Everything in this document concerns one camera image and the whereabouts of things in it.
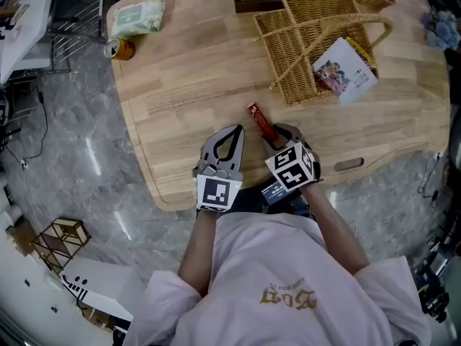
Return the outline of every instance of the black cable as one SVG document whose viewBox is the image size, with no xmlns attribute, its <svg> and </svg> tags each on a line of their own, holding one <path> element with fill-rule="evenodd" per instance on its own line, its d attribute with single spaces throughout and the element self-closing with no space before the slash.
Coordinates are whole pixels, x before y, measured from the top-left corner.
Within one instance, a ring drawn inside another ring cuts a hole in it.
<svg viewBox="0 0 461 346">
<path fill-rule="evenodd" d="M 42 92 L 40 91 L 40 89 L 38 88 L 37 85 L 35 85 L 33 87 L 32 90 L 36 90 L 37 91 L 37 96 L 38 96 L 38 101 L 40 102 L 40 104 L 42 105 L 43 107 L 43 113 L 45 115 L 45 125 L 46 125 L 46 129 L 45 129 L 45 133 L 43 134 L 43 137 L 42 137 L 42 140 L 40 142 L 40 152 L 37 154 L 37 155 L 34 155 L 34 156 L 28 156 L 27 158 L 22 158 L 23 161 L 26 161 L 26 160 L 30 160 L 30 159 L 34 159 L 34 158 L 37 158 L 39 157 L 40 155 L 42 155 L 42 152 L 43 152 L 43 141 L 45 140 L 45 137 L 48 133 L 48 114 L 46 113 L 46 108 L 45 108 L 45 100 L 43 99 L 43 94 Z M 19 159 L 16 157 L 16 155 L 13 154 L 13 152 L 9 149 L 9 147 L 7 145 L 5 145 L 5 148 L 8 150 L 8 152 L 14 157 L 14 159 L 18 162 L 19 165 L 21 165 L 21 168 L 22 170 L 25 169 L 24 165 L 22 165 L 22 162 L 19 161 Z"/>
<path fill-rule="evenodd" d="M 434 167 L 432 168 L 432 170 L 429 172 L 429 174 L 426 177 L 427 170 L 429 169 L 429 165 L 431 163 L 431 160 L 429 160 L 429 162 L 426 165 L 426 170 L 424 171 L 423 180 L 421 181 L 421 183 L 419 184 L 418 189 L 417 189 L 418 194 L 423 195 L 423 198 L 425 198 L 425 199 L 426 198 L 432 198 L 432 196 L 425 196 L 424 193 L 426 191 L 427 182 L 429 182 L 429 179 L 431 178 L 432 173 L 434 173 L 434 170 L 435 170 L 437 164 L 439 163 L 440 156 L 437 155 L 437 160 L 436 160 L 436 162 L 434 164 Z"/>
<path fill-rule="evenodd" d="M 11 151 L 8 147 L 8 145 L 5 145 L 5 148 L 8 150 L 8 152 L 16 159 L 16 161 L 18 162 L 18 164 L 22 167 L 22 164 L 21 162 L 19 161 L 19 159 L 16 157 L 16 155 L 13 154 L 13 151 Z"/>
<path fill-rule="evenodd" d="M 34 89 L 37 90 L 38 101 L 40 101 L 40 104 L 42 104 L 42 107 L 43 107 L 43 113 L 45 114 L 46 129 L 45 129 L 45 133 L 43 134 L 42 140 L 40 142 L 40 152 L 37 155 L 29 156 L 28 158 L 22 158 L 22 160 L 24 160 L 24 161 L 34 159 L 34 158 L 37 158 L 40 155 L 42 155 L 42 152 L 43 152 L 43 140 L 45 140 L 46 134 L 48 133 L 48 116 L 47 116 L 46 109 L 45 109 L 45 101 L 43 99 L 43 94 L 38 89 L 37 85 L 34 86 Z"/>
<path fill-rule="evenodd" d="M 431 178 L 432 173 L 434 173 L 434 170 L 436 169 L 437 164 L 439 163 L 439 160 L 440 160 L 440 156 L 437 155 L 437 160 L 435 162 L 435 165 L 432 167 L 432 170 L 427 174 L 427 171 L 429 170 L 429 165 L 431 163 L 431 160 L 429 160 L 429 162 L 426 165 L 426 170 L 424 171 L 423 180 L 421 181 L 421 183 L 419 184 L 418 189 L 417 189 L 418 194 L 423 195 L 423 198 L 431 199 L 431 208 L 433 208 L 433 209 L 435 209 L 437 207 L 436 200 L 439 197 L 439 193 L 443 193 L 449 199 L 452 199 L 451 196 L 449 196 L 446 192 L 444 192 L 442 190 L 435 190 L 432 195 L 426 195 L 426 193 L 425 193 L 427 183 L 429 182 L 429 179 Z"/>
</svg>

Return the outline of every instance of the person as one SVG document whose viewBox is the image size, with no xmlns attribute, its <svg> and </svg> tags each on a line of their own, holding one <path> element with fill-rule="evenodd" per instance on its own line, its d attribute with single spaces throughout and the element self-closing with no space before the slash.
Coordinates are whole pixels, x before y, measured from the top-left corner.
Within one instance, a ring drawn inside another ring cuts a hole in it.
<svg viewBox="0 0 461 346">
<path fill-rule="evenodd" d="M 153 273 L 124 345 L 429 345 L 406 258 L 369 263 L 321 186 L 300 190 L 317 222 L 200 210 L 178 274 Z"/>
</svg>

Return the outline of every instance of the red object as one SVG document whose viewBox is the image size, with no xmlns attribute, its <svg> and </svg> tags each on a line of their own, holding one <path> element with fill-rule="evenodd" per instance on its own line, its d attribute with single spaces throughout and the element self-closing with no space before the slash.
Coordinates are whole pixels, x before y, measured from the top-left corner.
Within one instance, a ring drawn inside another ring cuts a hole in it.
<svg viewBox="0 0 461 346">
<path fill-rule="evenodd" d="M 277 132 L 275 129 L 273 129 L 271 123 L 267 121 L 266 117 L 264 117 L 264 114 L 261 112 L 261 109 L 259 109 L 258 105 L 255 102 L 252 102 L 246 108 L 249 110 L 252 118 L 255 119 L 256 123 L 258 123 L 259 129 L 266 136 L 266 138 L 271 142 L 277 140 Z"/>
</svg>

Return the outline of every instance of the white t-shirt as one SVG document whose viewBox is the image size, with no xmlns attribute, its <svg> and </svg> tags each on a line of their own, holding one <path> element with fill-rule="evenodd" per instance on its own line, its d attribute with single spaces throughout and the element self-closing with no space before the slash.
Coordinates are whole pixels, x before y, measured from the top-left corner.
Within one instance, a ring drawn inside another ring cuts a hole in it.
<svg viewBox="0 0 461 346">
<path fill-rule="evenodd" d="M 217 222 L 208 295 L 152 275 L 124 346 L 429 345 L 405 257 L 350 275 L 315 221 L 231 213 Z"/>
</svg>

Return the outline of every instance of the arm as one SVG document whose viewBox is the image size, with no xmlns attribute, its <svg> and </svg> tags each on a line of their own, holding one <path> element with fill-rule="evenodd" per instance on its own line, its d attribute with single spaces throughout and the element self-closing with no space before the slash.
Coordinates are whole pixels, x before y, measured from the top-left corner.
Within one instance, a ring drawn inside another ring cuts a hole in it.
<svg viewBox="0 0 461 346">
<path fill-rule="evenodd" d="M 360 243 L 331 206 L 318 183 L 304 185 L 300 190 L 317 219 L 330 255 L 352 275 L 366 267 L 369 262 Z"/>
<path fill-rule="evenodd" d="M 210 284 L 217 219 L 215 212 L 199 211 L 178 271 L 178 276 L 202 297 L 206 296 Z"/>
</svg>

